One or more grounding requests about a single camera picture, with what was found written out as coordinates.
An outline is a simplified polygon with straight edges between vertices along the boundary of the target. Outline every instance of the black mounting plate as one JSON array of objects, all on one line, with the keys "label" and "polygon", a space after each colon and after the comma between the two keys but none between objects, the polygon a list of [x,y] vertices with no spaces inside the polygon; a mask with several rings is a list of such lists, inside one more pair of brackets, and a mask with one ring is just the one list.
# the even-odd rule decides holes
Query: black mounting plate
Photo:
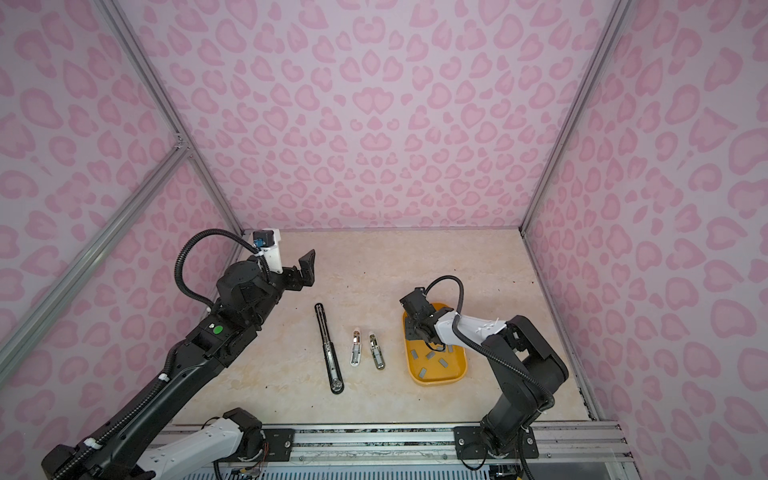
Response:
[{"label": "black mounting plate", "polygon": [[[492,460],[492,457],[485,451],[485,443],[482,438],[482,427],[454,427],[453,445],[456,447],[456,457],[461,460]],[[523,455],[525,458],[538,458],[538,447],[536,446],[536,437],[533,429],[528,429],[523,439]],[[506,456],[506,458],[517,458],[515,450]]]},{"label": "black mounting plate", "polygon": [[265,442],[270,445],[266,454],[266,461],[288,462],[293,449],[293,434],[296,431],[293,429],[264,429],[262,432]]}]

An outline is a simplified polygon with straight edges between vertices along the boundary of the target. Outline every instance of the robotic arm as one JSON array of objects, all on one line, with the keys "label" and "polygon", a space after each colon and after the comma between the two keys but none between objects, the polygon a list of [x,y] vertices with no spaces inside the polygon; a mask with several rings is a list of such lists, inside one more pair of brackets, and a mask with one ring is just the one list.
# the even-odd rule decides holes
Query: robotic arm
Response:
[{"label": "robotic arm", "polygon": [[[182,275],[192,247],[210,235],[228,237],[253,253],[230,265],[217,281],[220,298],[216,302],[190,290]],[[157,378],[117,415],[77,446],[58,445],[45,456],[42,467],[47,478],[173,480],[219,458],[258,456],[263,450],[261,422],[242,409],[225,413],[207,429],[168,445],[165,451],[145,450],[194,394],[256,339],[285,290],[314,284],[315,250],[299,259],[300,269],[284,268],[279,239],[278,230],[260,230],[251,244],[226,230],[210,229],[184,245],[176,262],[176,284],[182,293],[205,303],[208,316],[170,349]]]},{"label": "robotic arm", "polygon": [[[458,284],[456,310],[436,310],[427,300],[430,289],[443,280]],[[521,430],[554,405],[552,394],[568,379],[568,368],[531,320],[517,315],[508,322],[462,315],[464,286],[453,275],[441,276],[400,299],[407,313],[406,339],[436,346],[471,348],[488,358],[502,396],[480,422],[482,440],[491,455],[506,456],[521,440]],[[522,361],[515,352],[528,352]]]}]

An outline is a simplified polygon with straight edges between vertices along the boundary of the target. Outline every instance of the yellow container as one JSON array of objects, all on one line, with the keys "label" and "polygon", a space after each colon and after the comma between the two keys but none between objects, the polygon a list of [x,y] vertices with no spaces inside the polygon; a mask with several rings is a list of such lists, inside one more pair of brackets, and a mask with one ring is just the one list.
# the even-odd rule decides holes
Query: yellow container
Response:
[{"label": "yellow container", "polygon": [[[435,310],[446,306],[444,303],[433,303]],[[406,332],[406,313],[402,314],[403,339]],[[467,373],[467,356],[460,346],[448,347],[444,352],[433,352],[423,340],[406,339],[406,356],[408,357],[408,373],[414,382],[421,386],[448,385],[458,382]]]}]

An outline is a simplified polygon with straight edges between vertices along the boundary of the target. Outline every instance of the beige tabletop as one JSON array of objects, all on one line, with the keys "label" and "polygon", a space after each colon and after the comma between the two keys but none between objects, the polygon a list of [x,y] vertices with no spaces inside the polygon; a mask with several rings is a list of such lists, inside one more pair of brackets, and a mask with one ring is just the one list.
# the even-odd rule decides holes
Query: beige tabletop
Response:
[{"label": "beige tabletop", "polygon": [[[315,249],[315,285],[285,292],[262,332],[174,419],[200,424],[242,407],[265,423],[477,422],[501,390],[488,361],[468,350],[468,372],[447,386],[423,387],[410,377],[399,299],[416,286],[452,274],[465,286],[463,313],[483,319],[527,316],[571,365],[517,230],[289,232],[282,234],[283,264]],[[455,306],[458,289],[443,282],[432,302]],[[345,389],[333,395],[313,306],[325,306]],[[386,368],[377,370],[363,343],[362,361],[349,364],[352,333],[373,331]],[[570,378],[540,420],[586,420]]]}]

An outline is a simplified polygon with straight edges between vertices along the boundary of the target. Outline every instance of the white zip tie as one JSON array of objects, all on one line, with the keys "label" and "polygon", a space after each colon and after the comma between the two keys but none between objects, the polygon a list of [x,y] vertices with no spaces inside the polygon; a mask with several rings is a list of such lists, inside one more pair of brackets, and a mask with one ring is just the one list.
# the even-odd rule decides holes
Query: white zip tie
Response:
[{"label": "white zip tie", "polygon": [[101,447],[103,447],[103,445],[101,445],[98,442],[96,442],[96,439],[93,438],[93,437],[88,437],[87,439],[83,440],[83,443],[88,448],[91,448],[91,449],[94,449],[94,450],[101,450]]}]

